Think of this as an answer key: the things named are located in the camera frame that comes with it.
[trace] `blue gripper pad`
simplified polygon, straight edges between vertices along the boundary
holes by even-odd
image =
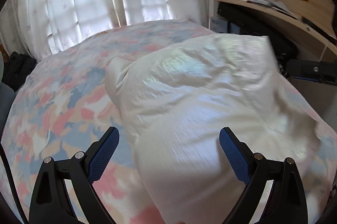
[[[101,144],[95,156],[89,163],[88,181],[92,184],[101,178],[108,162],[119,143],[119,131],[114,128],[105,141]]]
[[[250,182],[249,164],[242,152],[225,129],[220,131],[219,141],[238,180],[248,185]]]

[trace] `floral bedspread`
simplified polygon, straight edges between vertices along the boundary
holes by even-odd
[[[106,69],[115,56],[134,61],[172,43],[211,33],[190,21],[146,22],[101,32],[42,60],[19,91],[1,141],[26,215],[43,159],[67,159],[86,151],[114,126],[120,142],[102,178],[93,184],[98,196],[118,224],[164,224],[134,168],[117,109],[105,92]],[[321,121],[299,92],[289,82],[286,85],[286,95]],[[311,223],[326,204],[337,165],[335,132],[320,124],[321,147],[310,167],[312,175],[303,182],[319,197],[319,204],[307,200]],[[87,223],[71,183],[66,184],[78,219]],[[0,191],[20,218],[1,160]]]

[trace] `white pillow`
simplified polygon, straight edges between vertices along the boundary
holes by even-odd
[[[135,62],[112,59],[106,91],[166,224],[222,223],[238,200],[244,184],[220,147],[223,127],[268,159],[292,157],[305,178],[320,145],[317,122],[292,104],[286,84],[267,37],[214,34]]]

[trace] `metal screw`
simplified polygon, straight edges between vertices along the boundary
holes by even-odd
[[[260,154],[260,153],[255,153],[255,154],[254,154],[254,157],[255,157],[257,160],[263,159],[263,155]]]
[[[75,157],[77,158],[77,159],[80,159],[80,158],[82,158],[84,156],[84,152],[77,152],[76,154],[75,154]]]
[[[46,157],[43,162],[44,163],[49,163],[50,161],[52,161],[52,158],[51,157]]]
[[[295,163],[295,161],[292,158],[287,158],[287,162],[289,164],[294,164]]]

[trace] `black bag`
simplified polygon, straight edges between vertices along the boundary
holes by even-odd
[[[25,83],[26,78],[34,70],[36,59],[13,52],[5,64],[2,82],[15,92]]]

